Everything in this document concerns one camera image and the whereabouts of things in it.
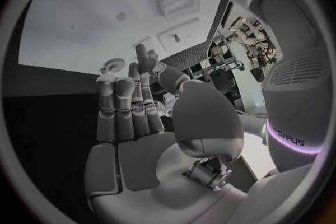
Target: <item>black mesh strip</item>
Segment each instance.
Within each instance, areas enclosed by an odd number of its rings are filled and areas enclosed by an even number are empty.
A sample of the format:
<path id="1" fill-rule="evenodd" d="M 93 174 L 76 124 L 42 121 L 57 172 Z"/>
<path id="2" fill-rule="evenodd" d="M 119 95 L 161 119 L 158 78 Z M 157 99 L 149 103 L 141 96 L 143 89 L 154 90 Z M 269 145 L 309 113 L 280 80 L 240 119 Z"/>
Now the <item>black mesh strip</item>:
<path id="1" fill-rule="evenodd" d="M 220 0 L 220 4 L 218 6 L 207 40 L 205 42 L 193 46 L 189 49 L 185 49 L 172 56 L 169 56 L 163 59 L 162 62 L 172 67 L 175 67 L 178 70 L 185 70 L 207 59 L 208 49 L 210 47 L 214 34 L 216 33 L 216 30 L 222 20 L 228 1 L 229 0 Z"/>

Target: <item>glowing purple ring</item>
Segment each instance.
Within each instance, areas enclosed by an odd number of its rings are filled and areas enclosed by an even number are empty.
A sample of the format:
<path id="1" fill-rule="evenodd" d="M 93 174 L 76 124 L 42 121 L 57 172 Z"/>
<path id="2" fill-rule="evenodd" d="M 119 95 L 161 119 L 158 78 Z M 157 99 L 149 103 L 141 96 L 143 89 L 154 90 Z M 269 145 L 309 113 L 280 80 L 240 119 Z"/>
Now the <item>glowing purple ring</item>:
<path id="1" fill-rule="evenodd" d="M 303 149 L 303 148 L 298 148 L 293 146 L 292 144 L 287 143 L 286 141 L 280 139 L 278 137 L 278 135 L 275 133 L 275 131 L 273 130 L 271 124 L 269 123 L 268 119 L 266 121 L 266 127 L 268 130 L 268 133 L 275 139 L 277 140 L 280 144 L 290 148 L 291 150 L 294 150 L 296 152 L 302 153 L 302 154 L 308 154 L 308 155 L 315 155 L 318 154 L 322 151 L 322 147 L 318 147 L 318 148 L 311 148 L 311 149 Z"/>

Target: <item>mesh panel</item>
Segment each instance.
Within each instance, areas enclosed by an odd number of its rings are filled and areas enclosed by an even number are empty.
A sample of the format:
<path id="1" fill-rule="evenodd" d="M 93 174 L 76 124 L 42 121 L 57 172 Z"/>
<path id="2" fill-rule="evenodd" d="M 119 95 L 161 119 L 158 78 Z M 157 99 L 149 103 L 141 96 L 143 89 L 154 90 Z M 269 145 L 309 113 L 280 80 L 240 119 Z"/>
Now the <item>mesh panel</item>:
<path id="1" fill-rule="evenodd" d="M 163 59 L 162 62 L 175 67 L 178 70 L 185 70 L 207 59 L 208 48 L 210 47 L 214 34 L 222 20 L 227 4 L 228 0 L 220 0 L 220 4 L 205 42 L 169 56 Z"/>

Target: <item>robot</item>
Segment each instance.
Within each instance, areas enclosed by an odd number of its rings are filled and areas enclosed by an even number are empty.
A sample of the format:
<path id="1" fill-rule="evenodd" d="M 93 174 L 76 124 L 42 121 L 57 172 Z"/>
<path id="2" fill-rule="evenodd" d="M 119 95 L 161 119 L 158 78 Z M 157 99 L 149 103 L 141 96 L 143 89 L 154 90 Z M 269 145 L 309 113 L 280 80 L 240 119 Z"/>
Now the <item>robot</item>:
<path id="1" fill-rule="evenodd" d="M 293 191 L 321 151 L 323 136 L 316 134 L 328 126 L 331 95 L 322 49 L 288 57 L 270 71 L 263 82 L 268 119 L 239 115 L 212 85 L 148 56 L 143 44 L 136 53 L 128 78 L 106 72 L 97 79 L 98 144 L 88 156 L 85 191 L 103 223 L 255 223 L 257 212 L 275 208 Z M 151 76 L 178 96 L 174 133 L 164 131 Z M 317 92 L 324 96 L 317 100 Z M 307 113 L 321 108 L 319 115 Z M 294 115 L 300 124 L 290 120 Z M 304 132 L 297 128 L 302 122 Z M 227 164 L 240 157 L 244 131 L 262 138 L 281 172 L 247 194 L 227 183 Z M 274 192 L 277 199 L 260 208 L 259 197 Z"/>

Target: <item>purple light strip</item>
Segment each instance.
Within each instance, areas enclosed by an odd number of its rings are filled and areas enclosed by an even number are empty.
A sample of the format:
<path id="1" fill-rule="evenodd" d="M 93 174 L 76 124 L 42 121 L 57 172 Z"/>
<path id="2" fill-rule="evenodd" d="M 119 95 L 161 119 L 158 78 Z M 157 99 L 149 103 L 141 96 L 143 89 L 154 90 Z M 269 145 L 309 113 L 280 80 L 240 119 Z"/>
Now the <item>purple light strip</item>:
<path id="1" fill-rule="evenodd" d="M 299 153 L 302 154 L 308 154 L 308 155 L 315 155 L 318 154 L 322 151 L 322 147 L 318 147 L 318 148 L 311 148 L 311 149 L 303 149 L 303 148 L 298 148 L 293 146 L 292 144 L 287 143 L 286 141 L 280 139 L 278 137 L 278 135 L 275 133 L 275 131 L 273 130 L 272 126 L 270 125 L 268 119 L 266 121 L 266 127 L 268 130 L 268 133 L 275 139 L 277 140 L 280 144 L 283 144 L 284 146 L 290 148 L 291 150 L 297 151 Z"/>

